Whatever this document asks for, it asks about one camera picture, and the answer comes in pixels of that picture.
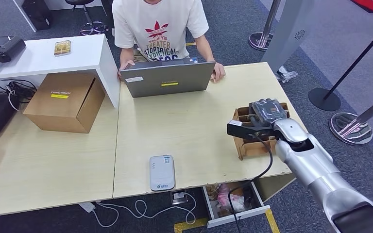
hand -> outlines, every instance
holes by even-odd
[[[129,60],[126,63],[121,64],[121,67],[119,68],[119,71],[118,71],[118,78],[119,78],[119,80],[123,81],[121,79],[121,72],[120,71],[123,70],[123,69],[125,69],[129,64],[131,64],[133,66],[135,65],[134,61],[132,61],[132,60]]]
[[[217,83],[224,76],[225,76],[224,66],[219,64],[218,62],[215,63],[214,71],[212,72],[212,75],[211,75],[211,81],[214,83]]]

chair leg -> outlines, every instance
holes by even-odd
[[[84,7],[84,12],[85,12],[86,20],[88,20],[88,23],[89,23],[89,24],[92,24],[92,19],[91,19],[91,16],[89,16],[89,12],[88,12],[88,10],[86,9],[86,6],[83,5],[83,7]]]
[[[81,35],[93,35],[93,34],[105,33],[105,31],[107,31],[106,25],[103,24],[102,22],[92,21],[91,17],[89,16],[89,12],[86,6],[83,5],[83,7],[84,7],[86,20],[88,21],[88,23],[84,24],[81,27],[80,34]]]

laptop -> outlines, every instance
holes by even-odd
[[[215,62],[196,58],[140,62],[121,70],[133,98],[203,91],[208,87]]]

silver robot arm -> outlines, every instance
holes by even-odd
[[[317,139],[293,119],[275,121],[277,156],[323,209],[337,233],[373,233],[373,202],[340,175],[332,157]]]

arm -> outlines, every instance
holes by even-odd
[[[198,52],[207,62],[215,61],[214,56],[212,55],[211,47],[209,46],[205,35],[196,38],[195,43],[197,43]]]
[[[186,23],[192,36],[195,38],[195,43],[197,43],[198,52],[207,62],[214,62],[214,56],[212,55],[211,47],[205,38],[205,32],[208,31],[209,26],[206,21],[205,12],[203,11],[203,6],[201,0],[194,0],[189,11],[188,22]],[[219,81],[223,76],[225,76],[224,67],[215,63],[214,72],[211,75],[211,80],[214,82]]]
[[[129,48],[129,49],[121,49],[121,56],[119,58],[120,60],[120,67],[119,71],[125,69],[128,64],[135,65],[134,63],[134,48]],[[121,73],[118,72],[118,77],[121,79]]]
[[[205,38],[205,35],[195,38],[195,43],[197,43],[198,52],[207,62],[215,61],[214,55],[212,55],[211,47],[209,46],[208,40]],[[214,66],[214,72],[211,75],[211,80],[213,82],[218,82],[224,76],[224,66],[216,62]]]
[[[115,24],[115,45],[121,48],[119,70],[128,64],[134,64],[134,35],[125,19],[125,10],[121,0],[112,3],[112,13]]]

